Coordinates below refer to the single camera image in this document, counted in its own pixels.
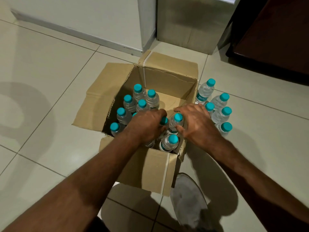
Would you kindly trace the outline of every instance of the plastic water bottle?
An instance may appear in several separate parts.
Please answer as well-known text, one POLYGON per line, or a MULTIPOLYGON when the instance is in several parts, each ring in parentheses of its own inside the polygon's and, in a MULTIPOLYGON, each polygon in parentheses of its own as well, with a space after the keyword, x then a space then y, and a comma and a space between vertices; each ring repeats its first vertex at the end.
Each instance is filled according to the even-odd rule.
POLYGON ((167 129, 164 132, 161 133, 161 135, 158 137, 158 139, 162 139, 164 137, 165 133, 168 130, 168 118, 167 117, 162 117, 162 120, 160 121, 160 124, 166 126, 167 129))
POLYGON ((195 98, 195 104, 204 104, 207 98, 213 93, 214 85, 216 81, 214 79, 209 79, 207 82, 203 83, 198 89, 198 93, 195 98))
POLYGON ((117 110, 117 119, 119 123, 128 125, 132 119, 132 114, 127 112, 123 107, 120 107, 117 110))
POLYGON ((206 103, 205 108, 211 116, 212 113, 214 112, 214 104, 212 102, 206 103))
POLYGON ((169 120, 169 128, 168 128, 168 134, 178 134, 177 129, 175 128, 176 125, 183 126, 183 117, 182 114, 176 113, 174 116, 172 116, 169 120))
POLYGON ((121 133, 125 129, 125 126, 121 123, 114 122, 111 124, 110 129, 112 135, 115 137, 117 134, 121 133))
POLYGON ((231 113, 232 109, 230 107, 225 107, 222 110, 216 110, 212 114, 211 119, 215 124, 224 123, 229 119, 231 113))
POLYGON ((153 148, 153 147, 154 147, 154 145, 155 145, 155 141, 154 141, 154 140, 152 140, 151 142, 146 143, 146 144, 145 144, 145 147, 153 148))
POLYGON ((149 105, 146 103, 146 101, 144 99, 141 99, 140 101, 138 101, 137 106, 136 106, 136 111, 147 111, 150 110, 149 105))
POLYGON ((136 102, 140 101, 141 99, 145 99, 146 90, 140 84, 134 85, 133 97, 136 102))
POLYGON ((164 152, 171 152, 178 147, 179 140, 175 134, 166 135, 160 142, 159 148, 164 152))
POLYGON ((211 102, 214 104, 214 110, 219 110, 224 108, 227 105, 227 101, 229 100, 230 95, 227 93, 223 93, 221 95, 217 95, 214 97, 211 102))
POLYGON ((136 112, 136 101, 135 99, 132 99, 132 96, 129 94, 124 97, 123 106, 131 113, 136 112))
POLYGON ((215 126, 223 137, 226 137, 233 128, 232 124, 229 122, 224 122, 223 124, 216 124, 215 126))
POLYGON ((149 104, 150 109, 159 109, 159 94, 157 94, 153 89, 148 90, 146 102, 149 104))

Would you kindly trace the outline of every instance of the teal bottle cap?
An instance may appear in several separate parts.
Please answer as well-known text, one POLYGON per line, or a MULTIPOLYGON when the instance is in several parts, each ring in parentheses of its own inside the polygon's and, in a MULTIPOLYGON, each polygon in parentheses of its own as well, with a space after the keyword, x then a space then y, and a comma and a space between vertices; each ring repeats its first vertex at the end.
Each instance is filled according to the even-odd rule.
POLYGON ((227 100, 229 100, 229 98, 230 98, 230 95, 227 94, 227 93, 223 93, 223 94, 220 95, 220 99, 223 102, 226 102, 227 100))
POLYGON ((232 113, 232 109, 230 107, 225 107, 222 109, 222 114, 228 116, 232 113))
POLYGON ((230 132, 232 130, 233 126, 230 122, 224 122, 222 125, 221 125, 221 129, 224 131, 224 132, 230 132))
POLYGON ((132 102, 132 96, 127 94, 125 97, 124 97, 124 101, 126 103, 131 103, 132 102))
POLYGON ((176 144, 178 142, 178 137, 175 134, 171 134, 168 137, 168 142, 171 144, 176 144))
POLYGON ((167 117, 162 117, 162 120, 160 121, 161 125, 166 125, 168 123, 168 118, 167 117))
POLYGON ((209 80, 206 82, 206 84, 207 84, 209 87, 214 86, 215 83, 216 83, 216 81, 215 81, 214 79, 209 79, 209 80))
POLYGON ((111 131, 117 132, 119 130, 119 124, 114 122, 111 124, 110 128, 111 128, 111 131))
POLYGON ((124 116, 126 114, 126 110, 123 107, 118 108, 117 110, 118 116, 124 116))
POLYGON ((176 113, 175 116, 174 116, 174 120, 175 120, 176 122, 182 121, 182 114, 176 113))
POLYGON ((138 105, 140 108, 145 108, 147 103, 144 99, 141 99, 140 101, 138 101, 138 105))
POLYGON ((134 85, 135 93, 140 93, 143 90, 143 87, 140 84, 134 85))
POLYGON ((214 109, 214 104, 211 102, 206 103, 205 108, 207 111, 212 111, 214 109))
POLYGON ((149 89, 148 90, 148 97, 153 98, 155 96, 155 90, 154 89, 149 89))

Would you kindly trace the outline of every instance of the shoe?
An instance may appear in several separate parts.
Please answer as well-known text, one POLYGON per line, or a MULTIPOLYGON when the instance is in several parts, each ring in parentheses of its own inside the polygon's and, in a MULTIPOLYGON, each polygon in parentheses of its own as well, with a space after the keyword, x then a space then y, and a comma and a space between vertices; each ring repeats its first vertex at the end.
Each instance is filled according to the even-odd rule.
POLYGON ((203 193, 187 174, 177 175, 170 198, 176 218, 184 231, 214 231, 203 193))

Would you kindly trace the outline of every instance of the cardboard box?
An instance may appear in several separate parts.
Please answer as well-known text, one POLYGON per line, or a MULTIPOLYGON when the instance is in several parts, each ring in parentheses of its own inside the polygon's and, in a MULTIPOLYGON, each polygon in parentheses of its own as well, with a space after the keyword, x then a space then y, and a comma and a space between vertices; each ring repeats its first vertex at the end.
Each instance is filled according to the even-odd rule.
MULTIPOLYGON (((123 107, 123 97, 132 95, 139 83, 154 89, 160 97, 160 108, 167 111, 185 103, 193 103, 198 86, 196 63, 172 58, 148 50, 138 64, 107 63, 89 87, 73 125, 104 132, 99 150, 113 140, 110 124, 117 121, 117 109, 123 107)), ((177 159, 183 160, 186 141, 180 137, 175 153, 140 147, 118 178, 118 182, 169 196, 177 159)))

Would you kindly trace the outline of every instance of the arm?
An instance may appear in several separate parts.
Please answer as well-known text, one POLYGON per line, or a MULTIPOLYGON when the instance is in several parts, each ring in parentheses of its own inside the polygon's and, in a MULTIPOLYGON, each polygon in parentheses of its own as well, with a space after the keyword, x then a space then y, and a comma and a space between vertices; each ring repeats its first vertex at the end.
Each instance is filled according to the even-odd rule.
POLYGON ((309 223, 309 209, 250 163, 231 142, 224 139, 203 105, 188 104, 176 108, 175 111, 181 112, 187 120, 187 129, 176 127, 185 138, 243 177, 260 197, 309 223))
POLYGON ((164 131, 166 127, 160 121, 166 115, 163 109, 135 115, 110 144, 26 210, 4 232, 84 231, 137 148, 164 131))

